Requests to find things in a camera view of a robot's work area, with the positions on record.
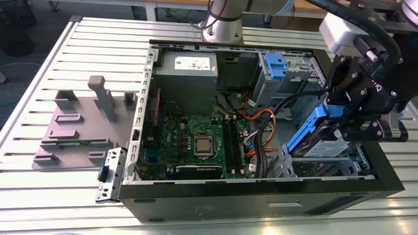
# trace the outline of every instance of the side panel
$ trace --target side panel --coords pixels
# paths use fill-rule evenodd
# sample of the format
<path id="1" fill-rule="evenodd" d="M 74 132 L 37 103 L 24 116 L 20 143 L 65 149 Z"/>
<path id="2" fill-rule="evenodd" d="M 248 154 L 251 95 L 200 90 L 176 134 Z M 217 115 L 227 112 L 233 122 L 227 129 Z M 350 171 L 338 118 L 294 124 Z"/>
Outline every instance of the side panel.
<path id="1" fill-rule="evenodd" d="M 302 193 L 227 197 L 123 199 L 141 222 L 330 214 L 367 200 L 371 193 Z"/>

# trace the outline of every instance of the aluminum extrusion table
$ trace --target aluminum extrusion table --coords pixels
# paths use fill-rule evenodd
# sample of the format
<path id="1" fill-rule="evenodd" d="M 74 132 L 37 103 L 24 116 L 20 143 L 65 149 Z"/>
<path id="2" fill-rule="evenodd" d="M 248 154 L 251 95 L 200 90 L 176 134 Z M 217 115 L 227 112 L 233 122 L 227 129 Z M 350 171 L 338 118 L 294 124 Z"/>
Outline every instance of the aluminum extrusion table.
<path id="1" fill-rule="evenodd" d="M 402 118 L 408 142 L 382 144 L 406 190 L 328 216 L 141 224 L 121 204 L 95 204 L 96 169 L 32 170 L 57 90 L 72 89 L 76 95 L 93 96 L 87 80 L 97 74 L 104 75 L 113 95 L 137 91 L 148 40 L 199 41 L 199 36 L 180 23 L 96 18 L 68 23 L 0 132 L 0 233 L 97 234 L 97 229 L 100 233 L 129 229 L 144 234 L 418 234 L 418 116 L 411 105 Z M 244 28 L 243 41 L 327 49 L 322 36 L 310 32 Z"/>

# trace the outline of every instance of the metal bracket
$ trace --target metal bracket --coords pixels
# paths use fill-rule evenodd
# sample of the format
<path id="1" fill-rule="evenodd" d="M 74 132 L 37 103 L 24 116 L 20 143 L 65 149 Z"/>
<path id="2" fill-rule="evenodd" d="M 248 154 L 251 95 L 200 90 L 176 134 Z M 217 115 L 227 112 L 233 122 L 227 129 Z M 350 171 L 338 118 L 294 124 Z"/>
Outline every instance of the metal bracket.
<path id="1" fill-rule="evenodd" d="M 125 148 L 113 148 L 107 152 L 105 162 L 99 170 L 100 181 L 96 203 L 117 203 L 119 188 L 123 179 Z"/>
<path id="2" fill-rule="evenodd" d="M 283 145 L 281 151 L 267 166 L 267 178 L 296 178 L 292 167 L 292 156 L 287 150 L 287 144 Z"/>

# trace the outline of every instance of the blue plastic latch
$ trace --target blue plastic latch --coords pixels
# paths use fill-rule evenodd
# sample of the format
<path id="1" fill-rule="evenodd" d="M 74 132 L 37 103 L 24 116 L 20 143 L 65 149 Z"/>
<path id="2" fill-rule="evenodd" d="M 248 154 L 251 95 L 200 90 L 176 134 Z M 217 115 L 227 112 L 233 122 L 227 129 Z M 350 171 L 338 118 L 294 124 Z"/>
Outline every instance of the blue plastic latch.
<path id="1" fill-rule="evenodd" d="M 298 129 L 295 135 L 287 142 L 288 152 L 298 146 L 303 138 L 316 130 L 316 121 L 318 119 L 327 118 L 339 118 L 343 115 L 344 106 L 342 105 L 327 105 L 320 104 L 312 111 L 307 120 L 304 121 L 302 127 Z"/>
<path id="2" fill-rule="evenodd" d="M 322 104 L 319 105 L 311 115 L 308 116 L 307 120 L 304 121 L 302 127 L 299 128 L 298 132 L 295 133 L 294 137 L 287 142 L 287 149 L 291 152 L 295 146 L 299 144 L 302 139 L 308 133 L 312 133 L 316 129 L 316 120 L 322 117 L 327 116 L 326 106 Z"/>
<path id="3" fill-rule="evenodd" d="M 265 53 L 265 65 L 272 79 L 281 79 L 287 73 L 287 62 L 281 54 Z"/>

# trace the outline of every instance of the table leg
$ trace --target table leg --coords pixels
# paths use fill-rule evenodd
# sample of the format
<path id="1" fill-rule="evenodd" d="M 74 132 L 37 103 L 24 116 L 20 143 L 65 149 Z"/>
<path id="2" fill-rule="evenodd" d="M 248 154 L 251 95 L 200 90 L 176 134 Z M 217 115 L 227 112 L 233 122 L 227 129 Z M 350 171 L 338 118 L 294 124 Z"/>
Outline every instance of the table leg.
<path id="1" fill-rule="evenodd" d="M 156 7 L 145 6 L 147 21 L 156 21 Z"/>
<path id="2" fill-rule="evenodd" d="M 132 14 L 133 14 L 133 19 L 140 20 L 140 17 L 143 15 L 141 7 L 140 6 L 131 6 L 132 9 Z"/>
<path id="3" fill-rule="evenodd" d="M 271 23 L 272 16 L 264 15 L 264 22 Z"/>
<path id="4" fill-rule="evenodd" d="M 50 6 L 50 9 L 53 11 L 57 11 L 58 10 L 58 2 L 57 1 L 48 1 L 49 3 L 49 6 Z"/>

